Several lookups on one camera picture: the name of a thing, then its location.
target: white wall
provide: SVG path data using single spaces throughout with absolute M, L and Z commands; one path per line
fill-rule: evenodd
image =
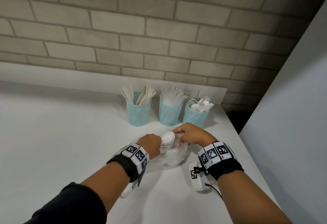
M 240 137 L 294 223 L 327 223 L 327 2 Z

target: plastic bag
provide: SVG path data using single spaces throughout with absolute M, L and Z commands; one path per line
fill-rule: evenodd
M 183 134 L 176 134 L 173 144 L 168 148 L 162 148 L 161 154 L 150 160 L 147 165 L 147 170 L 164 170 L 177 166 L 181 163 L 185 156 L 188 148 L 188 143 L 180 143 L 180 137 Z

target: cable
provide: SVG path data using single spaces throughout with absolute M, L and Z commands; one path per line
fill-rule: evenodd
M 208 184 L 208 183 L 205 183 L 204 185 L 213 188 L 213 189 L 215 190 L 215 192 L 217 192 L 218 195 L 221 197 L 221 199 L 224 200 L 223 197 L 222 197 L 222 195 L 219 193 L 219 191 L 218 191 L 214 186 L 212 186 L 212 185 L 210 185 L 210 184 Z

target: motion tracking bracelet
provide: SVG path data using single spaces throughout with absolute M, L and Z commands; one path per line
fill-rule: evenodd
M 139 186 L 150 157 L 143 147 L 131 143 L 116 152 L 107 164 L 113 161 L 118 162 L 122 166 L 130 178 L 130 183 L 138 180 Z
M 198 152 L 199 160 L 205 174 L 210 174 L 216 181 L 227 173 L 244 171 L 236 160 L 234 152 L 222 141 L 216 141 Z

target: utensil holder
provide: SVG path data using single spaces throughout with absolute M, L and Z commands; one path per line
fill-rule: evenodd
M 198 112 L 198 111 L 195 111 L 195 110 L 191 109 L 186 104 L 185 113 L 184 113 L 184 117 L 183 117 L 183 124 L 189 122 L 191 124 L 194 124 L 195 126 L 198 126 L 198 127 L 202 128 L 202 126 L 204 124 L 204 121 L 207 118 L 207 115 L 209 114 L 209 111 L 207 111 L 207 112 Z
M 137 98 L 141 94 L 140 91 L 134 92 L 134 103 L 136 103 Z M 149 121 L 149 112 L 150 112 L 150 104 L 145 105 L 133 105 L 130 102 L 126 101 L 127 104 L 127 117 L 128 123 L 134 127 L 141 127 L 147 124 Z
M 178 106 L 169 106 L 160 101 L 159 105 L 159 122 L 167 127 L 174 126 L 178 123 L 183 103 Z

